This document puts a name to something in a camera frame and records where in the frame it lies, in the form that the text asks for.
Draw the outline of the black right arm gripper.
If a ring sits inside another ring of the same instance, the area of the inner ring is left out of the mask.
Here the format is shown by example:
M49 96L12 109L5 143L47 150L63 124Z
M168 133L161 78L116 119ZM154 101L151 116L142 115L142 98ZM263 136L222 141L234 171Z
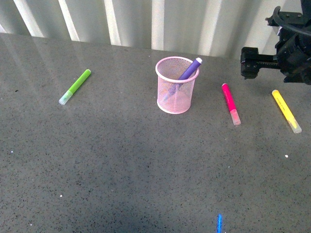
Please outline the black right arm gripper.
M265 20L269 26L279 27L276 56L259 54L258 48L243 47L241 50L241 75L245 79L257 77L261 68L280 69L285 83L311 84L311 2L301 1L302 26L288 19L287 13L277 6L273 15Z

